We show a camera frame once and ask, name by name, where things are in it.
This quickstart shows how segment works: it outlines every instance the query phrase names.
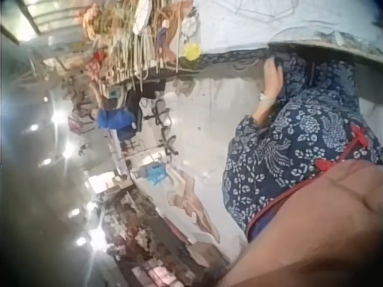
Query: blue shirt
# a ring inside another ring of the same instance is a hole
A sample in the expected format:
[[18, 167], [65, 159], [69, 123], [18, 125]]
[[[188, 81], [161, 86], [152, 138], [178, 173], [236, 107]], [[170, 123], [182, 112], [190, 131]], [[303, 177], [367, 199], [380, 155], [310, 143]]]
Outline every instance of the blue shirt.
[[136, 117], [127, 108], [111, 111], [99, 109], [97, 123], [103, 129], [118, 130], [136, 123]]

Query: sleeve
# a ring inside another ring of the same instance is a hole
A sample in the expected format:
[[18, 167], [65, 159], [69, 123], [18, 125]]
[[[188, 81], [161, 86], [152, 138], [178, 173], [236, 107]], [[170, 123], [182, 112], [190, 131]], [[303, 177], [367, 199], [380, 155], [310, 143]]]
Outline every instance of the sleeve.
[[235, 130], [235, 137], [229, 143], [228, 158], [237, 155], [258, 142], [259, 124], [252, 116], [247, 115], [238, 124]]

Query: light fixture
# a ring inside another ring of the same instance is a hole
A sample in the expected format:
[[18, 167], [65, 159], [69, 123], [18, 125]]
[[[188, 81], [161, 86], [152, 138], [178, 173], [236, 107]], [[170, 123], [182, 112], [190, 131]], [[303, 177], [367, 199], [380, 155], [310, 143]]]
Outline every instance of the light fixture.
[[69, 217], [73, 217], [73, 216], [76, 216], [79, 214], [80, 214], [80, 210], [78, 208], [76, 208], [69, 213]]
[[43, 160], [41, 164], [42, 164], [43, 166], [47, 166], [47, 165], [50, 164], [51, 162], [52, 162], [52, 160], [51, 160], [50, 158], [47, 158], [47, 159]]
[[65, 123], [67, 120], [68, 119], [63, 111], [54, 112], [52, 116], [52, 122], [54, 122], [55, 124], [62, 124]]
[[38, 124], [33, 124], [33, 125], [31, 125], [31, 131], [36, 131], [36, 130], [38, 130]]
[[77, 241], [76, 241], [77, 246], [82, 246], [82, 245], [84, 245], [85, 243], [86, 243], [86, 239], [83, 238], [83, 237], [80, 237], [80, 238], [77, 239]]
[[65, 146], [65, 150], [62, 153], [62, 155], [66, 159], [68, 159], [68, 158], [72, 157], [72, 155], [74, 154], [74, 150], [75, 150], [75, 146], [73, 144], [71, 144], [70, 142], [67, 142], [66, 146]]
[[89, 235], [92, 238], [90, 245], [94, 251], [106, 251], [108, 249], [109, 244], [107, 243], [105, 232], [101, 228], [90, 230]]
[[93, 209], [95, 209], [97, 207], [97, 205], [94, 203], [94, 202], [89, 202], [87, 205], [86, 205], [86, 209], [88, 211], [92, 211]]

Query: woman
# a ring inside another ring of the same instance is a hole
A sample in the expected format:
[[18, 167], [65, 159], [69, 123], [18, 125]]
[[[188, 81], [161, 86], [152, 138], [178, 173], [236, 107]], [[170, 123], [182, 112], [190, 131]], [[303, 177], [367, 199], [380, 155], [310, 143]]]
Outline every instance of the woman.
[[307, 260], [355, 263], [383, 223], [382, 147], [360, 113], [354, 67], [323, 63], [309, 85], [303, 59], [279, 58], [266, 61], [265, 93], [229, 145], [224, 204], [251, 244], [228, 286]]

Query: hand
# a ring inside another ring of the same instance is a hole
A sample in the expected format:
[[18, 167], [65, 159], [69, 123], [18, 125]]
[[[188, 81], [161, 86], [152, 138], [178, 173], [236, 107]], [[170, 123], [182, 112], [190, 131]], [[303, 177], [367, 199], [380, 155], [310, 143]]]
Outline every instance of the hand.
[[265, 96], [276, 99], [283, 88], [282, 67], [275, 66], [274, 58], [268, 58], [263, 67], [265, 77]]

